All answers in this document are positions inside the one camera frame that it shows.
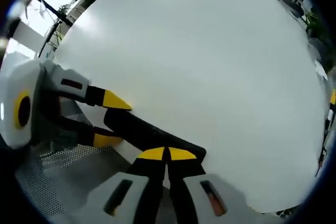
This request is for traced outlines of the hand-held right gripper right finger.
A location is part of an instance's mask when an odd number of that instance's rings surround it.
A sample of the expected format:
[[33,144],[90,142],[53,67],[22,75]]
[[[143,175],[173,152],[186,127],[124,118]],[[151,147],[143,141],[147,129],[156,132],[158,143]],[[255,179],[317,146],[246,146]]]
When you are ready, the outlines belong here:
[[207,174],[197,157],[169,147],[170,196],[178,223],[260,223],[245,196],[215,174]]

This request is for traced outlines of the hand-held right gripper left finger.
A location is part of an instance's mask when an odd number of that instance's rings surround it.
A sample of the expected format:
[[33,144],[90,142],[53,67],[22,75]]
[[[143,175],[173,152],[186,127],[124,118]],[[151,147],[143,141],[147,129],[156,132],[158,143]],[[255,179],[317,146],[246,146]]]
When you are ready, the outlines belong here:
[[155,223],[163,193],[166,147],[142,152],[127,169],[90,192],[86,223]]

